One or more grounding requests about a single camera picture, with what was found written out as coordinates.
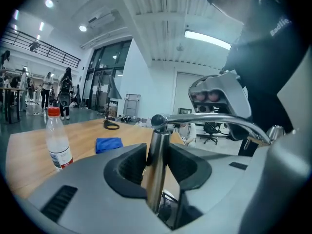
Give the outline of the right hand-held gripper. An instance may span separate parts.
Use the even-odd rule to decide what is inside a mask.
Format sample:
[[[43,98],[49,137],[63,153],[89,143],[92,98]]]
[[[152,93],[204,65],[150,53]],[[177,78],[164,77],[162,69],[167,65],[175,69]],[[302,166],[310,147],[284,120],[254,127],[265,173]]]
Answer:
[[[214,91],[220,92],[218,102],[195,102],[190,92]],[[248,98],[239,83],[239,76],[227,72],[222,75],[202,77],[195,81],[188,90],[188,95],[198,121],[226,123],[233,141],[246,139],[249,135],[247,128],[239,125],[240,120],[251,120],[252,110]]]

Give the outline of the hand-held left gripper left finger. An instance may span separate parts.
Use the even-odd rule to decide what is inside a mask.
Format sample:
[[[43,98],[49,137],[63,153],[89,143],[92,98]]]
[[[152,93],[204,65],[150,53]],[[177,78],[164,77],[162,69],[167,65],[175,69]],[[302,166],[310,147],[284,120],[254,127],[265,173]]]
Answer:
[[[47,234],[168,234],[146,190],[131,181],[142,175],[146,149],[135,144],[80,159],[16,201]]]

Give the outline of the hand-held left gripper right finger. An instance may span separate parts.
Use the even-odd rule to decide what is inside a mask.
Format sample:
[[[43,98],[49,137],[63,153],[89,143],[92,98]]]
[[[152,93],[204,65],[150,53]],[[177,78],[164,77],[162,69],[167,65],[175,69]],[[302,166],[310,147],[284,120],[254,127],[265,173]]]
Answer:
[[[179,185],[175,234],[237,234],[247,201],[237,186],[251,157],[170,144],[168,166]]]

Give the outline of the person's right hand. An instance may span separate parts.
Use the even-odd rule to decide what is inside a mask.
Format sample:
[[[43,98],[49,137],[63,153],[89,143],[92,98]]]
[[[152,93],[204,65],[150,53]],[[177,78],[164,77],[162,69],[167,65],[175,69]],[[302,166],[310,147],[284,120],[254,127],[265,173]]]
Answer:
[[[190,96],[195,102],[218,102],[220,100],[220,92],[217,90],[210,92],[190,92]]]

